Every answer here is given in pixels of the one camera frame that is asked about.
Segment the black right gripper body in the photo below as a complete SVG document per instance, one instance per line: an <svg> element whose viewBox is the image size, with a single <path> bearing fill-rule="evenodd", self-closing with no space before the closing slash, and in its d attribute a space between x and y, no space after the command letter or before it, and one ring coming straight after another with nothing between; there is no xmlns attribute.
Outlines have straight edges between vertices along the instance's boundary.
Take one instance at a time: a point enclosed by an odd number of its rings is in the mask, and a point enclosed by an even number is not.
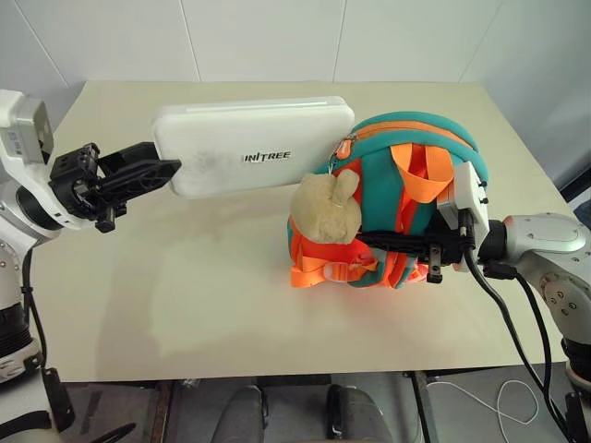
<svg viewBox="0 0 591 443"><path fill-rule="evenodd" d="M427 282L441 283L441 269L461 262L464 256L463 239L458 230L427 232Z"/></svg>

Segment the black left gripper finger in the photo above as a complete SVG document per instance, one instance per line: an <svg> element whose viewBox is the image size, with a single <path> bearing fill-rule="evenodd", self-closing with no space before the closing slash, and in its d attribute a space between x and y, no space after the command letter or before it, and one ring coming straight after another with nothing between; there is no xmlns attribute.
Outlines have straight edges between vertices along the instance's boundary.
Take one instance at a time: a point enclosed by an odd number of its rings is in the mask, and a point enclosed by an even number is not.
<svg viewBox="0 0 591 443"><path fill-rule="evenodd" d="M102 164L104 178L98 182L102 204L120 204L165 186L179 170L179 160L142 160L111 168Z"/></svg>
<svg viewBox="0 0 591 443"><path fill-rule="evenodd" d="M158 153L154 143L143 141L101 157L98 160L98 165L104 174L117 174L140 162L157 160Z"/></svg>

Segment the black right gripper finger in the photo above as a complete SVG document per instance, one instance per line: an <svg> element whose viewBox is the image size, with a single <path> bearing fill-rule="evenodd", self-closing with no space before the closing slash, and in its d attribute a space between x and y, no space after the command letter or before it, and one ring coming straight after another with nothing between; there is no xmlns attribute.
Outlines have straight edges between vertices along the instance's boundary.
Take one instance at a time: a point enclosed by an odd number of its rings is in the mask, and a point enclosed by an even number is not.
<svg viewBox="0 0 591 443"><path fill-rule="evenodd" d="M417 258L428 258L429 248L424 245L379 245L377 249L392 253L402 253Z"/></svg>
<svg viewBox="0 0 591 443"><path fill-rule="evenodd" d="M432 243L426 236L396 232L358 233L356 239L366 245L430 245Z"/></svg>

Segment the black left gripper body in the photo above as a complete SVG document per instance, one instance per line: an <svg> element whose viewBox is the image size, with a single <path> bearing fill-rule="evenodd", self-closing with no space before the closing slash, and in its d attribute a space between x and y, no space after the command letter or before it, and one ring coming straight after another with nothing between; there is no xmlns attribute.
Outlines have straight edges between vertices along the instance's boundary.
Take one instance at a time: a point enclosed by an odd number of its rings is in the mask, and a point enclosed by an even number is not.
<svg viewBox="0 0 591 443"><path fill-rule="evenodd" d="M101 233L110 233L115 229L115 217L127 213L127 204L105 207L99 201L99 154L98 146L91 142L57 157L49 185L70 215L94 222Z"/></svg>

